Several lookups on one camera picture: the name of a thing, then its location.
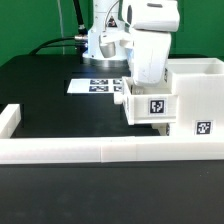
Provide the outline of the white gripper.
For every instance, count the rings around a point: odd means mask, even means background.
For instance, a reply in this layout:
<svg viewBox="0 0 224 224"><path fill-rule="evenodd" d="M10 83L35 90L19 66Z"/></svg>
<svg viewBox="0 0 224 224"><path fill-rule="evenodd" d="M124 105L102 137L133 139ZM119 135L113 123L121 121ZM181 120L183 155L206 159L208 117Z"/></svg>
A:
<svg viewBox="0 0 224 224"><path fill-rule="evenodd" d="M137 86L157 85L165 72L171 34L134 30L131 75Z"/></svg>

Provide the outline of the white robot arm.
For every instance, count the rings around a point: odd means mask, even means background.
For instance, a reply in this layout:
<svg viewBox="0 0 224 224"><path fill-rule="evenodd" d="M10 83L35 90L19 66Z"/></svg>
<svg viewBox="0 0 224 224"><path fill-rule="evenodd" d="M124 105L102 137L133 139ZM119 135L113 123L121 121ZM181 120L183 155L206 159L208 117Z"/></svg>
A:
<svg viewBox="0 0 224 224"><path fill-rule="evenodd" d="M137 86L156 85L179 21L177 0L93 0L83 59L105 67L126 64Z"/></svg>

